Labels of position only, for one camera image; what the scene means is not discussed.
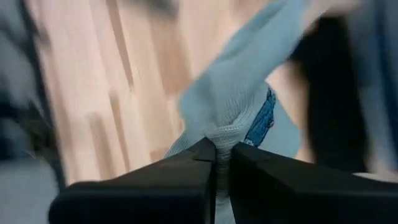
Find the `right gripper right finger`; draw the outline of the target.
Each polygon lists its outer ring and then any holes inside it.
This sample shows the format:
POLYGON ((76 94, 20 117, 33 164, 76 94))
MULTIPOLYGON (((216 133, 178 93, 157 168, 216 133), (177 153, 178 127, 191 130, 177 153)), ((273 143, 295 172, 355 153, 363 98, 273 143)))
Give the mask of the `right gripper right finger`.
POLYGON ((239 143, 230 200, 236 223, 397 224, 397 184, 239 143))

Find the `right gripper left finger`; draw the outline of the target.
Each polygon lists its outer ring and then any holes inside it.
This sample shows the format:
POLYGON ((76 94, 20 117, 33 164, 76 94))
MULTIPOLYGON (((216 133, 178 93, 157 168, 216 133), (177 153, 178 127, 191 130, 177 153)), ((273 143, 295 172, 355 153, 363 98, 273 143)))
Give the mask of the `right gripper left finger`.
POLYGON ((207 138, 110 180, 77 182, 51 203, 50 224, 214 224, 216 148, 207 138))

